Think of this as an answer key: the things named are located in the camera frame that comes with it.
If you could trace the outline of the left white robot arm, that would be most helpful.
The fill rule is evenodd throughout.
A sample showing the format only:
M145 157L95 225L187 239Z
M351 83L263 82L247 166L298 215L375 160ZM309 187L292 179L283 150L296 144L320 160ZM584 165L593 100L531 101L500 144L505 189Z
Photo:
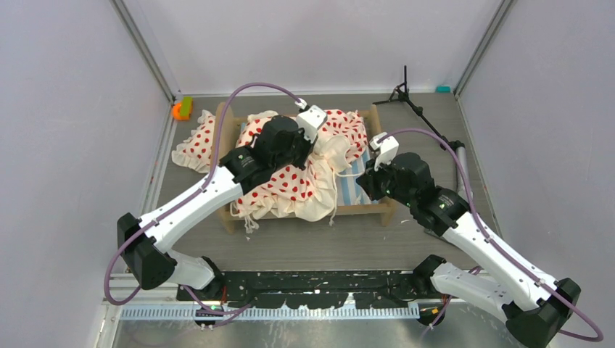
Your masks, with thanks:
M223 282L212 264L174 251L174 244L205 217L267 183L279 170L290 165L305 168L326 121L326 112L315 105L294 118L276 115L249 144L232 149L175 199L141 217L121 216L118 250L139 288L171 282L192 287L203 299L216 299Z

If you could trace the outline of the blue striped mattress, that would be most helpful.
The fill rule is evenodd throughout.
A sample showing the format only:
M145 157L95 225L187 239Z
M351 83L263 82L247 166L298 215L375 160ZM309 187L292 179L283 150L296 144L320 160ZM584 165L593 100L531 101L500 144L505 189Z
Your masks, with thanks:
M365 170L366 159L361 157L351 163L351 167L336 176L337 204L339 206L371 205L376 201L369 199L356 179Z

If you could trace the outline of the strawberry print small pillow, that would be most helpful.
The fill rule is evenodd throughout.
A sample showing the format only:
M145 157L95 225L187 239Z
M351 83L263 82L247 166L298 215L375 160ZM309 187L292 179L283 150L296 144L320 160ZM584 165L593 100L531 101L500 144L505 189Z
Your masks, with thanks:
M206 109L202 110L202 114L197 118L197 127L191 131L190 137L171 152L172 162L197 173L208 173L212 162L215 121L214 114Z

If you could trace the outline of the wooden pet bed frame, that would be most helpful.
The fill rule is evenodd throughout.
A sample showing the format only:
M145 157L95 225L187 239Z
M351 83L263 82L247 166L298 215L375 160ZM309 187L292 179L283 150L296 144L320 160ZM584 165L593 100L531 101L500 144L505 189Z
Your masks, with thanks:
M234 232L236 221L242 221L245 231L251 233L259 228L259 220L287 217L315 222L337 215L375 214L382 225L388 224L395 212L389 199L373 200L376 203L371 205L337 204L336 176L356 159L363 157L367 162L371 158L369 139L381 130L377 109L329 109L326 114L327 121L304 170L292 165L282 168L267 183L217 210L229 233Z

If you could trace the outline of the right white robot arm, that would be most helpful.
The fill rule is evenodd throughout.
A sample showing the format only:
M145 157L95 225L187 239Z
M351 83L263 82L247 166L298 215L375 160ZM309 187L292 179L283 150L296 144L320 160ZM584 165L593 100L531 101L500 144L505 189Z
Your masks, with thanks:
M438 292L463 299L502 321L525 347L546 347L570 318L566 303L577 303L580 287L570 278L554 278L507 245L474 217L462 196L435 184L429 166L416 153L398 154L395 138L380 133L369 146L376 155L356 180L369 198L404 204L416 222L465 252L491 276L465 273L431 254L413 270L416 292L427 298Z

